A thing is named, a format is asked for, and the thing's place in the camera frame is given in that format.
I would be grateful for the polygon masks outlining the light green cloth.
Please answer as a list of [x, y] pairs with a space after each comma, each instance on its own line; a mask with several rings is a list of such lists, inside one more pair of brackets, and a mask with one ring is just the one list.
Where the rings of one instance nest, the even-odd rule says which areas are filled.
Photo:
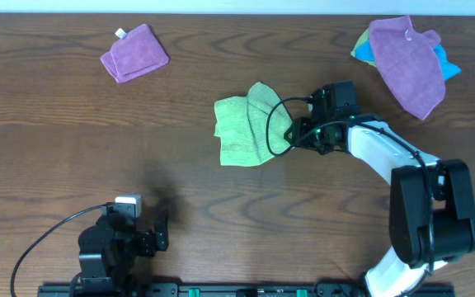
[[214, 103], [214, 135], [220, 138], [220, 164], [255, 167], [289, 147], [284, 139], [292, 120], [277, 93], [262, 82], [244, 97]]

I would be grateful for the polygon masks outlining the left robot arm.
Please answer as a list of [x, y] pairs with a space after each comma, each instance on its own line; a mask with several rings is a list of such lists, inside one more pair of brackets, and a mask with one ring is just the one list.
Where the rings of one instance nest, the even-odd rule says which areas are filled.
[[154, 257], [167, 250], [168, 215], [164, 210], [151, 229], [138, 229], [132, 207], [106, 210], [96, 224], [78, 238], [81, 272], [70, 282], [70, 296], [143, 296], [131, 270], [138, 257]]

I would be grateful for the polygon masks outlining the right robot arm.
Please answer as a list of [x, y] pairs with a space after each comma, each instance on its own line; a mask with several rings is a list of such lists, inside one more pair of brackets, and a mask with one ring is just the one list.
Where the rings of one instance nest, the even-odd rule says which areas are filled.
[[467, 164], [442, 161], [399, 137], [376, 115], [294, 120], [284, 138], [294, 148], [327, 154], [340, 148], [373, 168], [390, 186], [391, 247], [358, 282], [326, 283], [319, 295], [445, 296], [426, 285], [434, 272], [475, 252], [475, 198]]

